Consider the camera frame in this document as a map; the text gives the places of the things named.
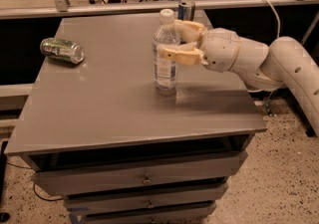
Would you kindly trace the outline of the white rounded gripper body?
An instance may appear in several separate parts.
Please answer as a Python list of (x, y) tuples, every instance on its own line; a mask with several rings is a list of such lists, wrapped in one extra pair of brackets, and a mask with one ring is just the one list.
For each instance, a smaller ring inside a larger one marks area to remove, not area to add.
[(201, 61), (208, 70), (226, 72), (234, 64), (241, 45), (239, 36), (230, 30), (216, 28), (202, 38), (200, 49), (204, 56)]

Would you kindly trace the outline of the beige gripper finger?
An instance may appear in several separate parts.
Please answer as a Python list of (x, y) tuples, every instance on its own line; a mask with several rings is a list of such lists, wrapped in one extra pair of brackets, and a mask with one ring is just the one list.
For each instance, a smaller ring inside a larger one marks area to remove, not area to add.
[(207, 28), (203, 24), (185, 20), (175, 20), (174, 29), (187, 43), (200, 42), (207, 33)]
[(158, 53), (161, 58), (188, 66), (200, 65), (204, 57), (204, 52), (197, 48), (196, 42), (181, 45), (159, 44)]

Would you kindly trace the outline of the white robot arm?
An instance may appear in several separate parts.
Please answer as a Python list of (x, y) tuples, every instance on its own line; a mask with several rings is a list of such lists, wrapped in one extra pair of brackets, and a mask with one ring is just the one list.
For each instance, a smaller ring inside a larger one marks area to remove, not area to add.
[(319, 135), (319, 67), (291, 37), (266, 45), (223, 28), (176, 20), (173, 28), (184, 43), (161, 44), (159, 55), (184, 65), (202, 65), (214, 72), (237, 74), (247, 87), (273, 92), (287, 87)]

